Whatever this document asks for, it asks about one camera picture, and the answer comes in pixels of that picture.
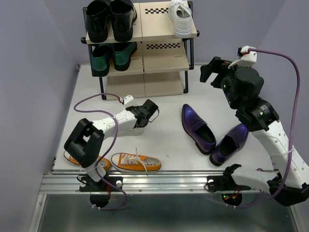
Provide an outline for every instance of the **black boot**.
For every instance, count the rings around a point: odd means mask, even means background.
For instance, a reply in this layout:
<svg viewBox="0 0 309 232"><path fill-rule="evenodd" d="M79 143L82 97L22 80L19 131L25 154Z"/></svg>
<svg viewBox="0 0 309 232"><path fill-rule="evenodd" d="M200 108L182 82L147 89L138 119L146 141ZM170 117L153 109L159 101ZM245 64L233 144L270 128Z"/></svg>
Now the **black boot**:
<svg viewBox="0 0 309 232"><path fill-rule="evenodd" d="M111 20L114 38L118 42L127 42L133 36L133 23L137 13L131 0L114 0L111 2Z"/></svg>
<svg viewBox="0 0 309 232"><path fill-rule="evenodd" d="M110 15L110 0L94 0L86 11L86 28L93 43L104 42L108 37L107 20Z"/></svg>

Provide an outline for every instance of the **orange shoe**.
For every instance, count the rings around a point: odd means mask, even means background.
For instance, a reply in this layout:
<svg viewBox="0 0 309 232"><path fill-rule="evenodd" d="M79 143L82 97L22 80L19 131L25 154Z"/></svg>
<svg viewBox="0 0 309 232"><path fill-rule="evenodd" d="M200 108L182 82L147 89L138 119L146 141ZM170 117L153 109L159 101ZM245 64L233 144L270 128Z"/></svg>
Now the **orange shoe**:
<svg viewBox="0 0 309 232"><path fill-rule="evenodd" d="M79 163L76 161L76 159L74 159L72 156L69 155L69 153L67 152L64 152L63 153L63 156L64 158L70 162L71 164L75 164L75 165L79 165ZM106 158L103 158L101 161L100 161L100 164L102 165L102 167L104 168L104 170L107 172L110 168L111 168L111 162L106 159Z"/></svg>
<svg viewBox="0 0 309 232"><path fill-rule="evenodd" d="M129 153L116 153L111 158L112 165L121 172L156 172L161 168L161 161L149 156Z"/></svg>

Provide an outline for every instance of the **white sneaker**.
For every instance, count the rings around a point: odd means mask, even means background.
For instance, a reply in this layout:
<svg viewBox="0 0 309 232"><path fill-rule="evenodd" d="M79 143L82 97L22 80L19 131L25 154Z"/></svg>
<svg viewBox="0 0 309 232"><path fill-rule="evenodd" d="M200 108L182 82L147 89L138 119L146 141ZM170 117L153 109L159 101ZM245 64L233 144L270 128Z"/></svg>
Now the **white sneaker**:
<svg viewBox="0 0 309 232"><path fill-rule="evenodd" d="M174 23L174 35L189 38L192 34L192 11L182 0L171 0L169 18Z"/></svg>

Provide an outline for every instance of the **white table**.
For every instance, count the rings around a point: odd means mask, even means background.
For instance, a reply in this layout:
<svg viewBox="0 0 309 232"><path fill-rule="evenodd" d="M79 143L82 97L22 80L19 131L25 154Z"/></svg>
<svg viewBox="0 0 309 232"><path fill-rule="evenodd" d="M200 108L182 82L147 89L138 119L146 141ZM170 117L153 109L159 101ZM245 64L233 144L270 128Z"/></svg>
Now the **white table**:
<svg viewBox="0 0 309 232"><path fill-rule="evenodd" d="M112 154L118 152L135 153L135 147L137 147L139 154L159 158L162 161L161 171L221 171L234 163L252 169L273 170L267 152L251 133L245 147L220 167L212 165L209 156L199 152L195 142L183 130L181 122L183 104L189 104L208 123L217 143L232 127L239 124L239 121L235 117L235 110L229 108L223 91L210 85L215 78L214 74L207 83L200 83L200 67L196 66L195 70L189 72L189 93L149 98L159 106L160 116L145 128L143 135L118 137L115 146L106 158L109 159ZM86 117L92 121L107 117L102 113L82 114L73 110L73 106L78 101L98 93L100 93L98 78L91 76L90 65L82 65L53 171L80 169L64 159L63 146L80 119ZM137 99L140 104L143 104L145 100L146 98ZM117 101L103 101L101 97L97 97L80 105L79 109L103 109L117 114L123 110L123 106ZM112 138L103 142L100 155L105 152L111 142Z"/></svg>

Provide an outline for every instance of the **black and white checkered strip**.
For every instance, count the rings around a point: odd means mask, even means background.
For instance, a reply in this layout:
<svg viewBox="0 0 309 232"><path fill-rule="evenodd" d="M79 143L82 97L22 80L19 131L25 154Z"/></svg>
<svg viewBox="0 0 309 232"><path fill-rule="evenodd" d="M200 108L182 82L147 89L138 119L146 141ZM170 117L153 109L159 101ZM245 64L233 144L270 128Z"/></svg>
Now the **black and white checkered strip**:
<svg viewBox="0 0 309 232"><path fill-rule="evenodd" d="M151 8L151 9L145 9L145 13L146 14L164 14L164 13L168 13L169 12L169 8Z"/></svg>
<svg viewBox="0 0 309 232"><path fill-rule="evenodd" d="M180 43L147 44L147 49L167 49L180 47Z"/></svg>

